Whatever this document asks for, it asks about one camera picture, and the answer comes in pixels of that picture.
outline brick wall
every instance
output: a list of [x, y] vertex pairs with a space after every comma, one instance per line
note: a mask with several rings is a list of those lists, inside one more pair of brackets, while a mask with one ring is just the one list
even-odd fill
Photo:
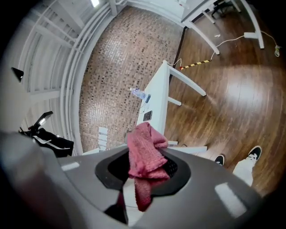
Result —
[[107, 148], [124, 142], [136, 124], [144, 90], [162, 61], [174, 61], [183, 29], [168, 19], [126, 7], [106, 28], [91, 54], [80, 94], [83, 151], [98, 147], [98, 127], [108, 128]]

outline white pants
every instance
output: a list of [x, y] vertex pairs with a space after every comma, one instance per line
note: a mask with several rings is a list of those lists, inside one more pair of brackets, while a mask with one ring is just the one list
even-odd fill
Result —
[[251, 186], [253, 182], [252, 169], [254, 165], [254, 161], [250, 160], [249, 158], [246, 158], [237, 163], [232, 173], [242, 179], [249, 186]]

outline table leg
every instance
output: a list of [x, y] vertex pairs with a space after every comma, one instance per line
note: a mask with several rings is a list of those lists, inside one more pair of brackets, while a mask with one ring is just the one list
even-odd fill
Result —
[[231, 3], [232, 3], [233, 6], [236, 8], [236, 10], [240, 13], [241, 10], [240, 10], [240, 8], [238, 7], [238, 5], [236, 4], [236, 1], [235, 1], [235, 0], [231, 0]]
[[207, 151], [207, 146], [200, 146], [200, 147], [168, 147], [174, 150], [181, 151], [183, 153], [200, 153]]
[[207, 19], [211, 21], [211, 23], [215, 23], [215, 21], [203, 10], [202, 13], [206, 16]]
[[168, 145], [178, 145], [177, 141], [168, 141]]
[[182, 105], [182, 103], [180, 101], [177, 101], [176, 99], [173, 99], [171, 97], [168, 97], [168, 101], [171, 102], [171, 103], [174, 103], [174, 104], [176, 104], [178, 106]]
[[260, 27], [259, 27], [259, 24], [257, 22], [257, 19], [253, 13], [253, 11], [251, 10], [249, 4], [245, 1], [245, 0], [240, 0], [241, 3], [243, 4], [243, 6], [245, 7], [247, 13], [249, 14], [250, 16], [250, 19], [254, 25], [254, 28], [255, 28], [255, 33], [256, 33], [256, 36], [257, 36], [257, 39], [258, 39], [258, 42], [259, 42], [259, 46], [261, 49], [264, 48], [264, 43], [263, 43], [263, 38], [262, 38], [262, 34], [261, 34], [261, 30], [260, 30]]
[[188, 28], [192, 28], [193, 30], [195, 30], [209, 44], [209, 46], [214, 50], [214, 52], [217, 55], [219, 54], [219, 50], [215, 46], [215, 44], [194, 23], [190, 21], [185, 21], [183, 24]]
[[177, 77], [179, 80], [183, 81], [185, 84], [190, 86], [192, 89], [194, 89], [196, 92], [198, 92], [202, 96], [206, 95], [206, 92], [199, 85], [197, 85], [194, 81], [192, 81], [191, 79], [186, 77], [183, 73], [181, 73], [178, 70], [172, 68], [171, 66], [169, 66], [169, 69], [170, 69], [170, 74], [172, 74], [173, 76]]

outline white cord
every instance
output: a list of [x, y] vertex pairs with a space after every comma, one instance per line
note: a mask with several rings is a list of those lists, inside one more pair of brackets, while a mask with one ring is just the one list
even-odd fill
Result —
[[239, 38], [235, 38], [235, 39], [232, 39], [232, 40], [223, 41], [223, 42], [221, 42], [219, 45], [217, 45], [216, 47], [222, 45], [223, 43], [225, 43], [225, 42], [227, 42], [227, 41], [235, 41], [235, 40], [238, 40], [238, 39], [240, 39], [240, 38], [242, 38], [242, 37], [244, 37], [244, 35], [240, 36]]
[[146, 101], [144, 102], [144, 104], [139, 108], [139, 110], [144, 107], [144, 110], [142, 112], [140, 112], [140, 114], [144, 113], [145, 112], [145, 105], [146, 105]]
[[264, 31], [261, 31], [261, 32], [266, 34], [267, 36], [271, 37], [274, 40], [274, 43], [275, 43], [275, 52], [274, 52], [274, 54], [275, 54], [276, 57], [279, 57], [280, 56], [279, 49], [282, 48], [282, 47], [277, 45], [274, 37], [270, 36], [268, 33], [264, 32]]
[[181, 67], [181, 66], [182, 66], [182, 58], [180, 58], [179, 60], [181, 61], [181, 62], [180, 62], [180, 67]]
[[[275, 54], [276, 57], [279, 57], [279, 56], [280, 56], [279, 49], [282, 48], [282, 47], [277, 45], [277, 43], [276, 43], [274, 37], [270, 36], [269, 34], [267, 34], [267, 33], [264, 32], [264, 31], [261, 31], [261, 32], [264, 33], [264, 34], [266, 34], [267, 36], [271, 37], [271, 38], [274, 40], [274, 43], [275, 43], [275, 52], [274, 52], [274, 54]], [[244, 37], [244, 35], [243, 35], [243, 36], [240, 36], [240, 37], [238, 37], [238, 38], [236, 38], [236, 39], [223, 41], [223, 42], [221, 42], [218, 46], [222, 45], [223, 43], [225, 43], [225, 42], [227, 42], [227, 41], [235, 41], [235, 40], [240, 39], [240, 38], [242, 38], [242, 37]]]

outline yellow and black tape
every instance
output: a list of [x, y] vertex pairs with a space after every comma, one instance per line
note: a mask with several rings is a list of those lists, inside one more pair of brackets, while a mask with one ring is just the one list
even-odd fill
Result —
[[210, 62], [210, 61], [211, 61], [210, 59], [207, 59], [207, 60], [204, 60], [204, 61], [196, 62], [196, 63], [194, 63], [194, 64], [190, 64], [190, 65], [185, 66], [185, 67], [180, 67], [180, 70], [183, 70], [183, 69], [185, 69], [185, 68], [190, 68], [190, 67], [193, 67], [193, 66], [195, 66], [195, 65], [202, 64], [202, 63], [208, 63], [208, 62]]

